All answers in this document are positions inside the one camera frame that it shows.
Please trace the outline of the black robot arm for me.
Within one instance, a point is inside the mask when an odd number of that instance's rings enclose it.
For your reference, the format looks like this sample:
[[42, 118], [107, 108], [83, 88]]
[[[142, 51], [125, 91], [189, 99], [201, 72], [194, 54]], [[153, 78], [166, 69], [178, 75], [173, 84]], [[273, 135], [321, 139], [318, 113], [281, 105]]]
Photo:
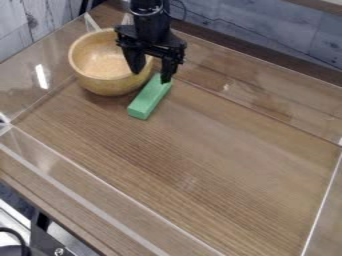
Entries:
[[146, 66], [146, 56], [162, 60], [161, 83], [169, 83], [185, 63], [187, 42], [171, 31], [170, 0], [131, 0], [133, 24], [117, 25], [117, 44], [134, 74]]

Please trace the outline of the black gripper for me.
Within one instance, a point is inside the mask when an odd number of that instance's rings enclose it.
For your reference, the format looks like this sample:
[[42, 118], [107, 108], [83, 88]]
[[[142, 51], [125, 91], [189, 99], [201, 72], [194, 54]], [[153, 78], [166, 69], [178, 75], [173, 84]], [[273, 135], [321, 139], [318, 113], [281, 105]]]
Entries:
[[171, 17], [166, 11], [143, 16], [135, 13], [133, 19], [131, 23], [115, 26], [129, 67], [139, 74], [146, 66], [146, 54], [161, 58], [161, 80], [169, 83], [178, 64], [185, 61], [187, 44], [171, 31]]

